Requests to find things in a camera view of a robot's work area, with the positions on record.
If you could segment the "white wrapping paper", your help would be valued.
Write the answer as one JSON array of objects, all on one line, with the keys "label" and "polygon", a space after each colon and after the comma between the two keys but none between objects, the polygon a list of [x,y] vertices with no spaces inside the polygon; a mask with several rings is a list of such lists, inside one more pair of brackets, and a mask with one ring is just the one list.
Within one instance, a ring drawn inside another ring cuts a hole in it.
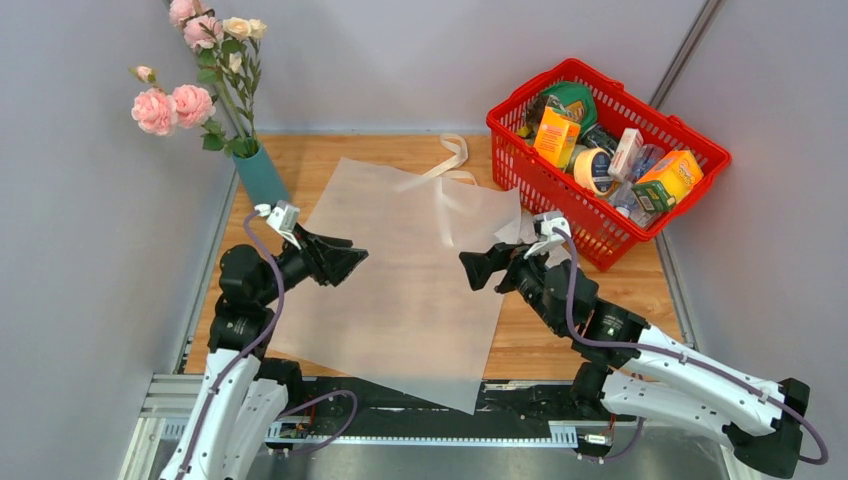
[{"label": "white wrapping paper", "polygon": [[458,255],[520,214],[517,190],[340,160],[306,229],[369,256],[339,286],[287,292],[272,350],[472,412],[503,299],[472,291]]}]

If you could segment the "cream rose stem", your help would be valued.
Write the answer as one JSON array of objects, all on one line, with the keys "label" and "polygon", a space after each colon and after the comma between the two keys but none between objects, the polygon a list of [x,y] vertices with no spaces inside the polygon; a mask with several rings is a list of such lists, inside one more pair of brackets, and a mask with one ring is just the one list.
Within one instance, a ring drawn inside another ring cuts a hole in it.
[{"label": "cream rose stem", "polygon": [[254,107],[259,81],[261,79],[261,59],[259,58],[262,40],[267,33],[267,25],[257,18],[230,17],[222,23],[224,31],[224,42],[222,44],[223,55],[227,53],[241,53],[244,56],[243,65],[245,70],[251,71],[253,78]]},{"label": "cream rose stem", "polygon": [[225,71],[227,83],[239,100],[235,110],[244,119],[240,121],[242,133],[234,145],[234,151],[238,157],[248,158],[258,152],[253,113],[255,93],[253,78],[251,71],[244,69],[244,56],[241,53],[224,54],[223,60],[222,68]]}]

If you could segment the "pink and white flowers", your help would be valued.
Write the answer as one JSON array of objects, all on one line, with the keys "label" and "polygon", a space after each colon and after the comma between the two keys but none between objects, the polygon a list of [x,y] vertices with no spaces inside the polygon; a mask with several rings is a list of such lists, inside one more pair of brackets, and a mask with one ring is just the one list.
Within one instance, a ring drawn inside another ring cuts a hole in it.
[{"label": "pink and white flowers", "polygon": [[259,141],[247,133],[226,133],[223,124],[214,118],[217,100],[205,87],[184,84],[168,91],[159,84],[155,69],[138,65],[128,71],[146,86],[135,96],[130,109],[132,120],[143,132],[167,137],[178,129],[200,129],[203,150],[239,158],[259,152]]}]

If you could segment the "cream printed ribbon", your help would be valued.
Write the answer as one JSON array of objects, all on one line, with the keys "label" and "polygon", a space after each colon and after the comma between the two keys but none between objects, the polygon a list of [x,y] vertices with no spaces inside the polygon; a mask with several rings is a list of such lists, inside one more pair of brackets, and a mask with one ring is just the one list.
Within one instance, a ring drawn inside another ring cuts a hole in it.
[{"label": "cream printed ribbon", "polygon": [[461,169],[469,159],[466,140],[457,134],[443,133],[439,136],[439,143],[451,153],[451,156],[423,173],[422,176],[425,178],[444,177],[468,185],[477,185],[478,182],[474,174]]}]

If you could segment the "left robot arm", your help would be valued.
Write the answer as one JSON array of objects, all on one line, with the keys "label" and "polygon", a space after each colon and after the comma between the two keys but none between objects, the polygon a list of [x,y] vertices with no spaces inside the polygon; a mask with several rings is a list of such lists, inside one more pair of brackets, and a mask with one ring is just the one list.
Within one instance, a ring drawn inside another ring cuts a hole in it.
[{"label": "left robot arm", "polygon": [[238,244],[221,257],[208,355],[199,393],[162,479],[243,479],[279,414],[306,399],[300,365],[266,355],[282,311],[304,280],[338,286],[367,258],[352,241],[295,226],[278,255]]}]

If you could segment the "pink rose stem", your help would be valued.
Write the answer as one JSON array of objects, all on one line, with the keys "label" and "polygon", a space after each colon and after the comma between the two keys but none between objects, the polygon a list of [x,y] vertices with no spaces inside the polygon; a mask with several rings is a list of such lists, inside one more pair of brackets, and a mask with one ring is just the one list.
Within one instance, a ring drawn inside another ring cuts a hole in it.
[{"label": "pink rose stem", "polygon": [[222,68],[225,19],[219,19],[214,9],[202,1],[170,1],[168,15],[171,25],[180,31],[195,56],[198,66],[195,85],[208,89],[217,100],[214,118],[223,124],[228,135],[241,134],[243,120],[235,110],[238,99]]}]

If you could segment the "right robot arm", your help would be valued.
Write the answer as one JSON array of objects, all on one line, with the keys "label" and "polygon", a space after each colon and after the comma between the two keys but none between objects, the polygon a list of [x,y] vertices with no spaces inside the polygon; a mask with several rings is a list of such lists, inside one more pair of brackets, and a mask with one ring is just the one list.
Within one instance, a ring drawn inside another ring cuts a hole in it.
[{"label": "right robot arm", "polygon": [[499,294],[518,293],[549,330],[584,358],[570,390],[581,417],[660,420],[709,438],[764,475],[790,479],[802,460],[802,420],[810,388],[731,369],[674,340],[644,317],[600,298],[571,260],[547,266],[528,244],[462,252],[470,287],[496,272]]}]

